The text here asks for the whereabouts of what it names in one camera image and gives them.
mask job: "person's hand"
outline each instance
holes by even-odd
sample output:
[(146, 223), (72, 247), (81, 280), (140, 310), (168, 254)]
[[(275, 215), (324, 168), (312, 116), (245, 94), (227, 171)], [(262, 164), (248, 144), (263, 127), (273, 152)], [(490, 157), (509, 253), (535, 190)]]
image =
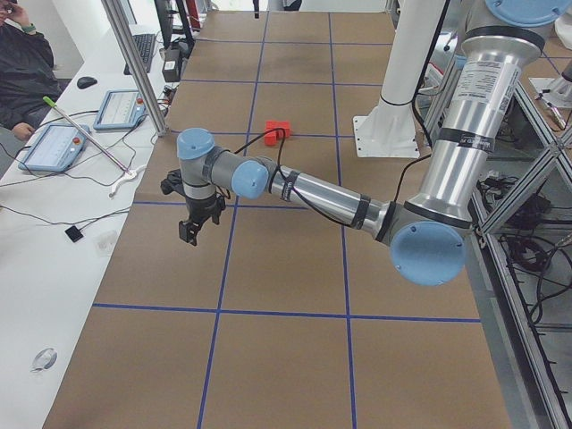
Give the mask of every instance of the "person's hand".
[(8, 19), (16, 22), (21, 27), (29, 27), (29, 17), (26, 9), (16, 3), (12, 4), (12, 13), (8, 15)]
[(26, 122), (20, 122), (14, 125), (14, 128), (12, 128), (14, 136), (16, 136), (21, 141), (26, 141), (30, 137), (32, 137), (32, 134), (34, 133), (35, 130), (36, 129), (34, 127), (32, 127), (30, 124)]

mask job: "white desk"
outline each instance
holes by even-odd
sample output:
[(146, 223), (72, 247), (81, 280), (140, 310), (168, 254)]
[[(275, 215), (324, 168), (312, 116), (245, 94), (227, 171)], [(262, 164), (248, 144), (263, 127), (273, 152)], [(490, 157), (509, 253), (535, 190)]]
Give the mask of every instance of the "white desk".
[[(136, 27), (133, 32), (154, 31)], [(159, 47), (148, 74), (157, 95), (164, 86)], [(81, 67), (58, 105), (68, 114), (97, 110), (107, 90), (136, 88), (133, 78), (122, 74), (124, 65), (110, 31)], [(80, 90), (76, 81), (81, 76), (93, 76), (99, 83)], [(56, 114), (50, 114), (47, 119), (55, 117)], [(95, 115), (78, 117), (79, 123), (89, 126), (94, 120)], [(123, 134), (94, 135), (109, 146)], [(133, 166), (147, 163), (154, 135), (153, 124), (147, 118), (126, 138), (137, 151)], [(112, 151), (122, 162), (129, 162), (132, 152), (122, 143)], [(88, 143), (79, 161), (97, 152)], [(103, 155), (91, 158), (69, 173), (105, 183), (121, 175)], [(30, 178), (13, 164), (0, 184)], [(109, 187), (57, 176), (2, 187), (0, 202), (52, 222), (74, 222), (129, 207), (139, 180), (140, 177), (123, 184), (110, 199)], [(72, 243), (64, 233), (67, 226), (48, 226), (0, 209), (0, 427), (36, 429), (44, 424), (110, 259), (109, 252), (105, 254), (97, 248), (97, 238), (106, 233), (119, 235), (125, 218), (126, 214), (121, 214), (96, 222), (84, 230), (83, 239)], [(57, 351), (55, 365), (44, 372), (32, 373), (33, 358), (45, 348)]]

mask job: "red block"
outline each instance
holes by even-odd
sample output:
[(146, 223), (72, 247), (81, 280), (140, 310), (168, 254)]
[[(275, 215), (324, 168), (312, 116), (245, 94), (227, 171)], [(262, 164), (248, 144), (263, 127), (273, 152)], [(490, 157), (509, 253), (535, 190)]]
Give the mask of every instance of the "red block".
[(278, 134), (276, 131), (275, 132), (269, 132), (268, 134), (266, 134), (265, 135), (265, 145), (276, 146), (276, 143), (278, 143), (278, 137), (276, 136), (276, 134)]
[(286, 131), (286, 139), (290, 136), (290, 122), (289, 121), (266, 121), (266, 130), (272, 128), (284, 128)]

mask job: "robotic arm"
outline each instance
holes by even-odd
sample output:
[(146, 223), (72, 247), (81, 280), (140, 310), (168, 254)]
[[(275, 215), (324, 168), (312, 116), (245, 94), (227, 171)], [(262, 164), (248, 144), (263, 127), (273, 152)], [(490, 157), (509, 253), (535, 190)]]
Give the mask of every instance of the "robotic arm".
[(572, 0), (475, 0), (467, 14), (462, 49), (467, 57), (432, 162), (419, 192), (405, 204), (366, 195), (280, 166), (265, 157), (235, 155), (202, 129), (177, 139), (181, 169), (162, 182), (165, 194), (183, 195), (189, 220), (180, 236), (196, 245), (209, 218), (224, 210), (216, 186), (244, 198), (267, 191), (339, 223), (366, 231), (390, 246), (394, 266), (408, 280), (439, 285), (465, 263), (469, 199), (507, 111), (522, 69), (537, 59), (551, 24)]

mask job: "cardboard surface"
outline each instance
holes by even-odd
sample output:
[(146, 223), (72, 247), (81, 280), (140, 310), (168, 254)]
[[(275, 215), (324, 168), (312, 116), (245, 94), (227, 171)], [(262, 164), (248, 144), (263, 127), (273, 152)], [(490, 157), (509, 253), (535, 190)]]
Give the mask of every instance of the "cardboard surface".
[(410, 161), (358, 159), (340, 137), (377, 103), (383, 65), (368, 57), (391, 43), (389, 16), (267, 16), (209, 15), (201, 37), (229, 45), (198, 42), (45, 428), (509, 427), (464, 273), (412, 285), (363, 232), (269, 196), (229, 201), (197, 248), (179, 240), (184, 200), (159, 189), (178, 167), (176, 131), (236, 149), (290, 121), (285, 165), (379, 200)]
[(215, 316), (92, 308), (45, 428), (189, 427)]

